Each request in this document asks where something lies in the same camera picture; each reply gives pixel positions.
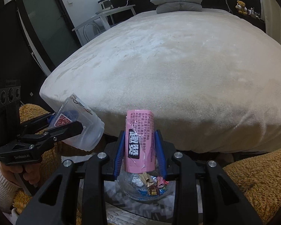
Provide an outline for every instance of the pink wrapper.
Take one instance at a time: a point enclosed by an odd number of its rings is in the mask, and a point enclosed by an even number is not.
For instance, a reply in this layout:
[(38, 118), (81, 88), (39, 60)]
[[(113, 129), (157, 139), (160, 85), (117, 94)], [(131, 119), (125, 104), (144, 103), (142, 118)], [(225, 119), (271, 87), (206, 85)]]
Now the pink wrapper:
[(149, 110), (127, 112), (125, 170), (129, 173), (155, 170), (154, 122)]

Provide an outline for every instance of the silver screw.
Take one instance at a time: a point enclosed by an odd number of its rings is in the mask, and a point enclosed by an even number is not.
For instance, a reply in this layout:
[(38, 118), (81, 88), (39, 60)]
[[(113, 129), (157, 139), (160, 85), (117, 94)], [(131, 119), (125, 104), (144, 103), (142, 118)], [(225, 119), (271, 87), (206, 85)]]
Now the silver screw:
[(216, 162), (211, 160), (211, 161), (208, 162), (208, 165), (210, 167), (216, 167)]
[(181, 158), (181, 157), (183, 157), (183, 154), (181, 152), (175, 152), (174, 157)]
[(100, 159), (103, 159), (107, 156), (107, 154), (105, 152), (100, 152), (97, 157), (100, 158)]
[(65, 161), (63, 162), (63, 165), (64, 165), (65, 167), (69, 167), (69, 166), (72, 165), (72, 161), (71, 161), (71, 160), (65, 160)]

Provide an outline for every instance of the black door frame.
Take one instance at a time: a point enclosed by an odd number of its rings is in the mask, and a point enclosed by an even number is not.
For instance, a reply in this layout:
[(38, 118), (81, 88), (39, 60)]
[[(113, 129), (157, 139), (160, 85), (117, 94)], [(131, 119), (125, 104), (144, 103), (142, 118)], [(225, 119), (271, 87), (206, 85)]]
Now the black door frame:
[[(41, 58), (44, 60), (45, 64), (47, 65), (48, 69), (52, 72), (56, 66), (53, 64), (51, 58), (49, 57), (49, 55), (47, 54), (46, 50), (44, 49), (41, 41), (39, 40), (33, 26), (32, 23), (28, 17), (26, 8), (24, 6), (24, 2), (23, 0), (16, 0), (17, 1), (17, 5), (18, 5), (18, 9), (19, 9), (19, 13), (21, 15), (23, 24), (28, 32), (29, 37), (32, 40), (32, 43), (35, 45), (38, 53), (40, 54)], [(81, 47), (80, 41), (77, 37), (77, 34), (75, 33), (75, 31), (72, 31), (72, 29), (74, 28), (74, 25), (70, 19), (70, 16), (66, 10), (66, 7), (64, 5), (64, 2), (62, 0), (55, 0), (58, 9), (61, 13), (61, 16), (63, 17), (69, 31), (71, 32), (76, 44), (78, 45), (78, 47)]]

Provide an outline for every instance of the beige curtain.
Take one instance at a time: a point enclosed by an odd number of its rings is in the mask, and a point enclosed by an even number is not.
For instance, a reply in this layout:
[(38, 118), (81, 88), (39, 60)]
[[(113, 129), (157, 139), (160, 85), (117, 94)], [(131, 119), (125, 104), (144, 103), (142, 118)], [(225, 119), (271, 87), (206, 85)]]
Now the beige curtain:
[(276, 0), (261, 1), (261, 18), (265, 20), (266, 33), (281, 44), (281, 8)]

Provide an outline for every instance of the red qr code sticker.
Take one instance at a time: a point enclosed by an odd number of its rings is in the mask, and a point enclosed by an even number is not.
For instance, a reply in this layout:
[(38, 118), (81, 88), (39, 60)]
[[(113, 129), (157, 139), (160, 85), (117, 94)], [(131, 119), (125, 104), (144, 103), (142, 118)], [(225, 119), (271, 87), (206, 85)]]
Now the red qr code sticker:
[(56, 122), (54, 124), (54, 127), (62, 126), (62, 125), (68, 124), (70, 122), (72, 122), (71, 119), (66, 117), (64, 114), (60, 114), (58, 119), (56, 120)]

